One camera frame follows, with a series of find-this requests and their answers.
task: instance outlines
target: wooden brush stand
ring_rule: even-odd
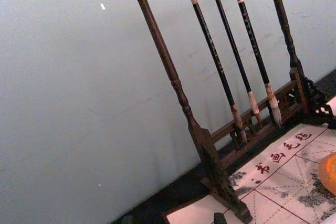
[[[206,171],[206,178],[203,180],[203,183],[209,187],[212,195],[214,195],[225,207],[233,210],[242,222],[250,222],[252,216],[245,203],[238,199],[237,194],[232,186],[230,186],[225,168],[230,166],[234,161],[242,157],[262,139],[269,134],[272,134],[277,129],[273,118],[270,116],[263,120],[263,127],[260,127],[260,125],[254,125],[252,123],[254,114],[251,109],[241,114],[244,127],[247,129],[247,143],[245,144],[242,142],[242,139],[237,132],[234,121],[227,123],[213,133],[210,133],[208,129],[201,128],[193,117],[191,107],[188,104],[188,99],[183,92],[181,81],[178,78],[174,63],[162,38],[158,25],[156,24],[148,1],[138,0],[138,2],[152,34],[156,48],[158,49],[168,78],[187,118],[190,135]],[[290,55],[291,67],[291,81],[275,91],[275,95],[279,100],[282,122],[285,124],[294,115],[301,113],[304,115],[302,119],[305,123],[316,125],[328,123],[328,127],[336,129],[336,118],[333,115],[330,106],[326,104],[324,94],[314,86],[314,83],[311,80],[304,76],[301,62],[295,53],[295,47],[290,35],[282,0],[274,0],[274,3]],[[271,109],[267,98],[260,101],[258,106],[260,111]],[[220,159],[214,144],[226,135],[232,137],[235,149],[224,158]]]

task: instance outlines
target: brush handle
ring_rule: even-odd
[[[254,55],[255,55],[257,63],[258,63],[258,67],[259,67],[259,70],[260,70],[260,73],[261,73],[261,77],[263,78],[264,84],[268,84],[269,79],[268,79],[268,76],[267,76],[266,68],[264,66],[264,62],[262,61],[263,59],[261,58],[261,54],[260,54],[259,47],[258,47],[258,44],[257,44],[257,39],[254,35],[252,24],[251,24],[251,21],[249,19],[244,0],[237,0],[237,1],[238,1],[240,12],[241,12],[243,20],[244,20],[244,24],[245,24],[245,27],[246,27],[246,30],[247,30],[248,37],[249,37],[251,45],[252,45]]]
[[[290,34],[288,19],[287,19],[284,4],[282,3],[282,0],[273,0],[273,1],[274,1],[275,9],[277,10],[281,30],[282,30],[283,35],[285,37],[287,50],[288,50],[288,53],[289,53],[289,56],[290,56],[290,67],[291,68],[293,68],[293,67],[298,68],[299,74],[304,76],[305,74],[303,73],[303,68],[302,68],[302,65],[301,65],[301,61],[299,60],[299,58],[297,57],[296,52],[295,52],[295,46],[293,44],[293,38]]]
[[[224,74],[224,71],[223,71],[222,64],[220,63],[221,61],[219,60],[219,57],[218,57],[215,45],[213,43],[213,40],[212,40],[211,35],[210,35],[210,32],[209,32],[208,27],[206,25],[206,22],[204,20],[202,11],[200,9],[200,6],[199,6],[197,0],[191,0],[191,2],[193,4],[193,7],[194,7],[194,10],[195,10],[198,22],[199,22],[199,24],[200,24],[200,26],[202,28],[205,40],[206,40],[206,42],[208,44],[208,47],[209,47],[209,50],[211,52],[212,58],[214,59],[214,62],[215,62],[215,65],[216,65],[219,77],[221,79],[222,85],[224,87],[224,90],[225,90],[225,93],[226,93],[226,96],[227,96],[227,100],[228,100],[230,106],[233,106],[235,104],[235,101],[234,101],[234,99],[232,97],[229,84],[227,83],[227,80],[226,80],[226,77],[225,77],[225,74]]]
[[[226,15],[225,15],[225,12],[224,12],[224,9],[223,9],[223,6],[222,6],[222,1],[221,0],[215,0],[215,1],[216,1],[218,10],[219,10],[219,14],[221,15],[221,18],[222,18],[222,21],[223,21],[223,24],[224,24],[227,37],[229,38],[229,41],[230,41],[230,44],[231,44],[231,47],[232,47],[232,51],[233,51],[233,53],[235,55],[235,58],[236,58],[236,61],[237,61],[237,64],[238,64],[238,68],[239,68],[240,74],[242,75],[246,91],[250,92],[251,91],[251,87],[250,87],[250,84],[248,82],[248,79],[247,79],[247,76],[246,76],[246,73],[245,73],[245,69],[244,69],[243,63],[242,63],[242,61],[240,59],[239,52],[238,52],[235,40],[234,40],[232,32],[231,32],[229,22],[227,21],[227,18],[226,18]]]

